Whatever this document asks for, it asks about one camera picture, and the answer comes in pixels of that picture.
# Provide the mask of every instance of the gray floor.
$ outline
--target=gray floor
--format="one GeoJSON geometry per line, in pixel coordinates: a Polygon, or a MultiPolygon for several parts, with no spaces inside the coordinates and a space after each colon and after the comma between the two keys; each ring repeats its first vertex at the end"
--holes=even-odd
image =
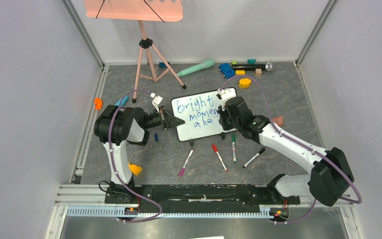
{"type": "MultiPolygon", "coordinates": [[[[290,218],[307,209],[291,209],[290,218]]],[[[190,239],[224,236],[225,239],[347,239],[339,209],[316,208],[294,224],[274,226],[267,219],[156,219],[122,224],[115,218],[67,217],[62,239],[190,239]]]]}
{"type": "MultiPolygon", "coordinates": [[[[173,64],[177,72],[191,66],[190,64],[173,64]]],[[[140,79],[138,89],[154,92],[164,99],[163,105],[170,110],[170,99],[174,97],[196,94],[199,92],[219,88],[225,79],[218,71],[218,64],[181,79],[186,83],[184,90],[172,74],[166,74],[159,82],[140,79]]],[[[136,66],[110,66],[103,90],[103,107],[115,104],[124,94],[134,89],[136,66]]],[[[157,68],[158,75],[163,69],[157,68]]],[[[150,67],[144,65],[142,74],[150,76],[150,67]]],[[[295,66],[291,62],[274,63],[273,72],[264,72],[258,81],[265,87],[270,101],[273,117],[284,117],[282,128],[301,139],[320,144],[307,98],[299,79],[295,66]]],[[[260,90],[253,84],[250,88],[238,88],[238,80],[229,86],[237,89],[237,94],[243,96],[248,107],[254,114],[267,115],[266,104],[260,90]]],[[[138,93],[137,103],[131,102],[132,95],[126,106],[142,107],[151,112],[154,108],[151,98],[138,93]]],[[[296,163],[280,153],[267,148],[249,167],[242,165],[248,161],[262,146],[237,135],[236,148],[238,163],[232,162],[231,134],[225,140],[219,136],[197,139],[194,154],[183,177],[178,173],[190,151],[190,144],[179,142],[175,129],[162,130],[161,127],[150,129],[151,137],[147,146],[128,145],[127,154],[130,163],[139,165],[143,171],[134,177],[137,184],[210,184],[210,183],[250,183],[266,184],[279,173],[288,175],[304,174],[304,170],[296,163]],[[159,142],[154,140],[154,133],[158,133],[159,142]],[[215,143],[222,155],[229,172],[225,172],[211,148],[215,143]]],[[[82,177],[82,184],[97,184],[101,180],[110,180],[109,162],[103,145],[94,136],[91,140],[86,166],[82,177]]]]}

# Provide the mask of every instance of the pink marker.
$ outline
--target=pink marker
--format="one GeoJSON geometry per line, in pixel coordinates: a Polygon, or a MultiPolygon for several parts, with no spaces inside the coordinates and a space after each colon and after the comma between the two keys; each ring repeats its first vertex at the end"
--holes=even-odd
{"type": "Polygon", "coordinates": [[[179,172],[178,176],[182,177],[182,175],[184,174],[185,166],[187,165],[188,160],[191,158],[192,152],[194,152],[194,149],[193,149],[193,148],[191,149],[191,152],[190,152],[190,154],[188,155],[188,158],[185,160],[185,163],[184,163],[184,165],[182,166],[182,169],[181,169],[181,171],[179,172]]]}
{"type": "Polygon", "coordinates": [[[223,168],[225,169],[225,171],[226,171],[226,172],[229,172],[229,170],[226,168],[225,164],[223,163],[223,159],[222,159],[222,157],[220,157],[220,154],[219,154],[219,152],[217,151],[216,145],[212,144],[211,147],[213,148],[214,152],[215,152],[215,153],[217,154],[217,156],[219,157],[220,162],[222,163],[223,168]]]}

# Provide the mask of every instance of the tripod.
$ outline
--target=tripod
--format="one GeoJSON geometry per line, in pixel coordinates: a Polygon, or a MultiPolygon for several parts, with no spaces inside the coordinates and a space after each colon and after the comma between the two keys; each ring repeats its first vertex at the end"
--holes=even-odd
{"type": "MultiPolygon", "coordinates": [[[[156,46],[153,44],[153,40],[150,39],[150,38],[147,38],[147,35],[146,35],[146,30],[144,29],[144,25],[143,25],[143,21],[142,20],[138,20],[138,25],[140,26],[140,31],[141,31],[141,35],[143,37],[143,39],[141,39],[140,41],[140,55],[138,57],[138,65],[137,65],[137,74],[135,75],[135,86],[134,86],[134,89],[136,90],[138,88],[138,80],[140,77],[142,78],[146,78],[146,79],[150,79],[150,80],[153,80],[154,82],[157,82],[162,76],[164,76],[168,71],[171,71],[172,74],[175,76],[175,78],[178,80],[178,82],[180,83],[180,85],[182,86],[183,89],[186,89],[187,86],[184,85],[184,83],[179,79],[179,77],[177,76],[177,74],[175,73],[175,71],[172,69],[172,67],[168,64],[168,62],[165,60],[165,58],[163,58],[162,54],[160,54],[160,52],[157,50],[156,46]],[[152,56],[151,56],[151,53],[150,53],[150,47],[153,48],[153,50],[156,52],[156,54],[160,57],[160,59],[163,61],[163,63],[166,65],[166,67],[168,67],[166,69],[166,71],[164,71],[162,74],[160,74],[160,76],[156,76],[156,71],[154,69],[154,64],[153,64],[153,59],[152,59],[152,56]],[[149,62],[150,64],[150,69],[151,69],[151,72],[152,72],[152,77],[149,77],[149,76],[144,76],[144,75],[140,75],[140,69],[141,69],[141,59],[143,58],[143,49],[146,50],[146,55],[147,55],[147,61],[149,62]]],[[[132,102],[135,103],[137,102],[137,92],[134,92],[134,97],[132,98],[132,102]]]]}

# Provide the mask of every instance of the tripod leg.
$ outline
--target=tripod leg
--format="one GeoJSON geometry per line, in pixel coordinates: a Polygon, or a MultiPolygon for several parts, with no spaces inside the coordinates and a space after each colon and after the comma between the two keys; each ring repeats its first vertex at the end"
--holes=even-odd
{"type": "Polygon", "coordinates": [[[175,78],[178,80],[179,84],[182,86],[182,88],[186,89],[187,86],[184,85],[184,83],[179,79],[175,71],[172,69],[172,67],[168,64],[168,62],[163,58],[162,54],[157,50],[156,46],[152,45],[153,50],[156,52],[157,55],[159,55],[160,59],[162,59],[163,63],[169,68],[169,70],[172,72],[172,74],[175,76],[175,78]]]}
{"type": "MultiPolygon", "coordinates": [[[[143,57],[143,48],[140,47],[140,55],[138,56],[138,64],[137,64],[137,74],[135,75],[135,85],[134,90],[138,88],[138,79],[140,78],[140,68],[141,68],[141,58],[143,57]]],[[[134,97],[132,98],[132,102],[137,102],[137,92],[134,91],[134,97]]]]}
{"type": "Polygon", "coordinates": [[[156,70],[154,69],[153,58],[151,57],[150,48],[146,49],[146,55],[147,55],[147,60],[150,64],[150,70],[152,71],[153,81],[156,82],[157,75],[156,75],[156,70]]]}

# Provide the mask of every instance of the whiteboard frame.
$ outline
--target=whiteboard frame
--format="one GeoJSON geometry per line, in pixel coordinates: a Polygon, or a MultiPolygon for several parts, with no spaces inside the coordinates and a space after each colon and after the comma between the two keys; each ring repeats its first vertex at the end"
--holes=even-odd
{"type": "MultiPolygon", "coordinates": [[[[238,96],[238,93],[236,92],[236,88],[231,86],[231,87],[227,87],[227,88],[224,88],[225,89],[230,89],[230,88],[233,88],[235,90],[235,94],[236,96],[238,96]]],[[[210,92],[215,92],[217,90],[212,90],[212,91],[204,91],[204,92],[199,92],[199,93],[196,93],[196,94],[191,94],[191,95],[185,95],[185,96],[178,96],[178,97],[175,97],[175,98],[172,98],[171,99],[171,109],[172,109],[172,112],[174,112],[174,106],[172,105],[172,101],[175,100],[175,99],[178,99],[178,98],[183,98],[183,97],[189,97],[189,96],[195,96],[195,95],[200,95],[200,94],[205,94],[205,93],[210,93],[210,92]]],[[[199,139],[199,138],[206,138],[206,137],[210,137],[210,136],[213,136],[213,135],[216,135],[216,134],[212,134],[212,135],[208,135],[208,136],[203,136],[203,137],[199,137],[199,138],[193,138],[193,139],[187,139],[187,140],[180,140],[179,139],[179,133],[178,133],[178,128],[176,128],[177,130],[177,138],[178,138],[178,141],[179,142],[187,142],[187,141],[192,141],[192,140],[196,140],[196,139],[199,139]]],[[[229,132],[234,132],[236,131],[237,129],[233,128],[231,130],[228,130],[228,131],[224,131],[223,133],[229,133],[229,132]]]]}

